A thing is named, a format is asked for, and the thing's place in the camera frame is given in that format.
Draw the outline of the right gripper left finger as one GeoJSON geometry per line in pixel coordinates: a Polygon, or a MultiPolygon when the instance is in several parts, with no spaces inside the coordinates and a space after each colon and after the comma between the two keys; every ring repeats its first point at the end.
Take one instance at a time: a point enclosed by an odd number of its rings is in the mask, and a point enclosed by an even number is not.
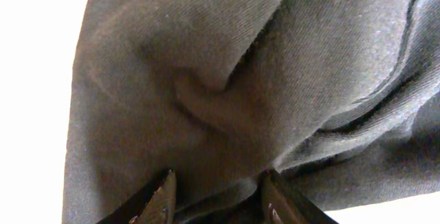
{"type": "Polygon", "coordinates": [[[172,224],[176,194],[175,171],[165,170],[97,224],[172,224]]]}

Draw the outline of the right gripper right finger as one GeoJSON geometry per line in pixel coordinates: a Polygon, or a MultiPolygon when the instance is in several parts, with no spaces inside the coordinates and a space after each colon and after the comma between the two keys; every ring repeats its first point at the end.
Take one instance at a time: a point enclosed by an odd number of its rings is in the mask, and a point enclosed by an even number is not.
{"type": "Polygon", "coordinates": [[[261,208],[270,224],[338,224],[275,170],[262,176],[261,208]]]}

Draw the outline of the black Nike garment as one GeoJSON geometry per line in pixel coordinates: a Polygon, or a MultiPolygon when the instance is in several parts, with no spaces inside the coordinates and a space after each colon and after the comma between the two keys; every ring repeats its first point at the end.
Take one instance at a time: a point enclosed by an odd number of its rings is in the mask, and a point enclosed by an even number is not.
{"type": "Polygon", "coordinates": [[[439,0],[88,0],[62,221],[263,223],[439,190],[439,0]]]}

